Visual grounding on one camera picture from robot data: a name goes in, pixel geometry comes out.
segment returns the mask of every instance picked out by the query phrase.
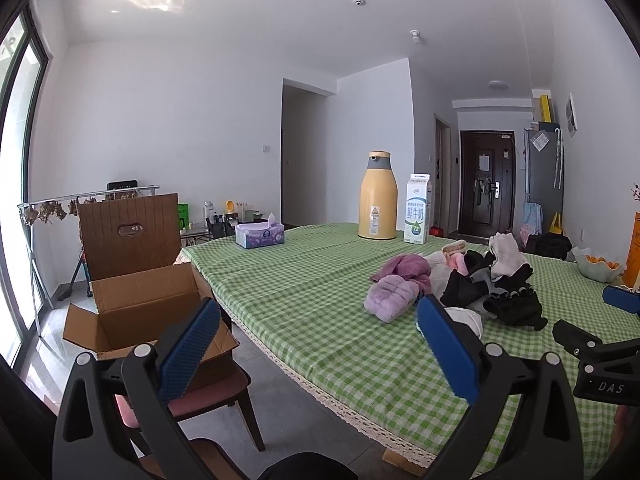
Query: ceiling light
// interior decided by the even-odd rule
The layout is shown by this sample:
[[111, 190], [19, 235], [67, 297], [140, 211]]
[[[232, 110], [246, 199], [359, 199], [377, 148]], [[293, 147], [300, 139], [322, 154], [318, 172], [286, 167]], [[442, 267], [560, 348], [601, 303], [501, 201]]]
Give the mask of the ceiling light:
[[507, 85], [507, 83], [505, 83], [504, 81], [494, 79], [492, 81], [489, 81], [489, 88], [493, 88], [494, 90], [506, 90], [507, 88], [509, 88], [509, 85]]

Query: refrigerator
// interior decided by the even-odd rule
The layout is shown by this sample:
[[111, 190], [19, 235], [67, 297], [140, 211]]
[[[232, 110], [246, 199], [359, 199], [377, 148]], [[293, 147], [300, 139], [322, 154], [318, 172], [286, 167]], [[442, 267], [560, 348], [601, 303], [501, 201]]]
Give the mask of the refrigerator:
[[525, 130], [525, 202], [542, 206], [542, 232], [549, 231], [554, 213], [562, 214], [564, 146], [559, 124], [540, 123], [540, 131]]

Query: clothes drying rack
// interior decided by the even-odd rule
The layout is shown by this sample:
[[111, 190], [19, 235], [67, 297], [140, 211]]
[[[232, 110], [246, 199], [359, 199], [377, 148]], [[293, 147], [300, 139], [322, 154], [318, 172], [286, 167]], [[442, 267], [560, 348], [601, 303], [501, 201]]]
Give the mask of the clothes drying rack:
[[38, 337], [42, 336], [42, 331], [40, 329], [40, 320], [38, 319], [38, 309], [36, 307], [36, 291], [33, 280], [36, 279], [40, 288], [43, 292], [43, 296], [46, 301], [49, 303], [49, 306], [53, 309], [53, 304], [51, 303], [51, 298], [47, 294], [47, 289], [44, 286], [44, 282], [42, 281], [42, 277], [40, 275], [40, 271], [38, 270], [38, 264], [36, 262], [35, 255], [33, 254], [33, 226], [35, 221], [33, 221], [30, 225], [24, 221], [24, 213], [30, 208], [40, 204], [44, 204], [47, 202], [65, 202], [66, 200], [78, 200], [80, 198], [96, 198], [99, 196], [107, 196], [107, 195], [116, 195], [121, 193], [143, 193], [148, 192], [150, 196], [154, 196], [156, 194], [156, 189], [160, 189], [160, 186], [139, 186], [139, 187], [129, 187], [127, 189], [107, 189], [104, 191], [92, 191], [90, 193], [79, 193], [73, 195], [65, 195], [65, 196], [57, 196], [54, 198], [46, 198], [44, 200], [36, 200], [34, 202], [24, 202], [18, 205], [18, 211], [20, 213], [20, 219], [22, 221], [22, 228], [24, 229], [24, 237], [27, 242], [27, 252], [29, 255], [29, 264], [31, 267], [31, 299], [33, 301], [33, 310], [35, 314], [35, 323], [36, 330], [38, 333]]

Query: window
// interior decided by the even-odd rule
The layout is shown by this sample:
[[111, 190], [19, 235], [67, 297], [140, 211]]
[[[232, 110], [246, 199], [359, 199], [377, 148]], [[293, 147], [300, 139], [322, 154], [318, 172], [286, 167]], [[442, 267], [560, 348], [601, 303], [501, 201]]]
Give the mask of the window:
[[31, 125], [47, 61], [26, 9], [0, 43], [0, 352], [10, 363], [26, 349], [43, 305], [17, 206], [27, 200]]

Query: window frame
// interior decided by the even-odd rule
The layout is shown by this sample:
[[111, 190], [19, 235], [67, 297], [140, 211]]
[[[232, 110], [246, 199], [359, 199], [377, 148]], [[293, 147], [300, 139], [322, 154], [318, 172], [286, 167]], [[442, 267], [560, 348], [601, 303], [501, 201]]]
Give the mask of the window frame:
[[[27, 120], [24, 129], [24, 145], [22, 149], [22, 174], [20, 178], [22, 179], [22, 201], [27, 202], [29, 197], [29, 158], [30, 158], [30, 147], [31, 147], [31, 133], [33, 131], [33, 122], [35, 119], [36, 110], [38, 107], [38, 98], [40, 96], [40, 89], [42, 88], [42, 83], [44, 81], [44, 77], [47, 73], [47, 67], [49, 65], [49, 55], [40, 39], [38, 34], [35, 21], [33, 19], [33, 14], [31, 12], [30, 6], [24, 7], [22, 12], [18, 15], [22, 23], [22, 27], [24, 29], [24, 33], [20, 38], [20, 43], [11, 59], [11, 63], [9, 64], [9, 68], [2, 83], [2, 87], [0, 89], [0, 146], [2, 145], [2, 133], [4, 131], [4, 122], [6, 121], [6, 115], [9, 106], [9, 100], [12, 95], [12, 91], [14, 89], [15, 80], [18, 75], [18, 69], [20, 68], [20, 64], [24, 59], [25, 53], [29, 45], [33, 50], [33, 53], [36, 55], [38, 62], [40, 63], [40, 69], [38, 70], [38, 75], [36, 77], [36, 81], [33, 86], [33, 92], [31, 93], [29, 110], [27, 113]], [[30, 242], [30, 231], [25, 230], [25, 234], [27, 236], [27, 242]], [[6, 304], [9, 307], [9, 311], [12, 319], [14, 320], [14, 325], [18, 331], [18, 336], [20, 336], [20, 345], [18, 347], [18, 351], [14, 356], [14, 360], [9, 363], [12, 368], [16, 370], [20, 370], [22, 368], [22, 364], [25, 361], [27, 352], [31, 346], [31, 342], [33, 338], [36, 336], [36, 320], [31, 324], [31, 326], [26, 326], [24, 321], [22, 320], [22, 316], [20, 314], [20, 309], [18, 308], [18, 302], [15, 298], [14, 289], [11, 284], [11, 279], [9, 276], [8, 267], [6, 264], [6, 259], [4, 256], [4, 246], [2, 245], [2, 237], [0, 236], [0, 285], [2, 286], [2, 293], [5, 296]], [[42, 290], [40, 284], [36, 281], [36, 291], [40, 295], [42, 299], [42, 306], [38, 311], [38, 322], [42, 322], [46, 314], [50, 311], [50, 301], [48, 301], [46, 291]]]

